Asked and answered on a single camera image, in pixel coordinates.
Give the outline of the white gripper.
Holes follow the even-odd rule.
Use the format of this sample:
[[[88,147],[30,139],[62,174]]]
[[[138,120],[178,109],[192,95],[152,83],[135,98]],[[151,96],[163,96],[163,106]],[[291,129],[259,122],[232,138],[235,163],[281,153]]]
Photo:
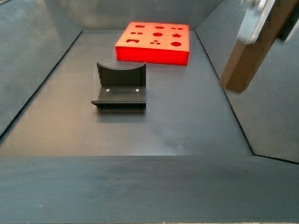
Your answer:
[[[246,45],[258,41],[275,2],[277,0],[242,0],[246,15],[239,27],[238,39]]]

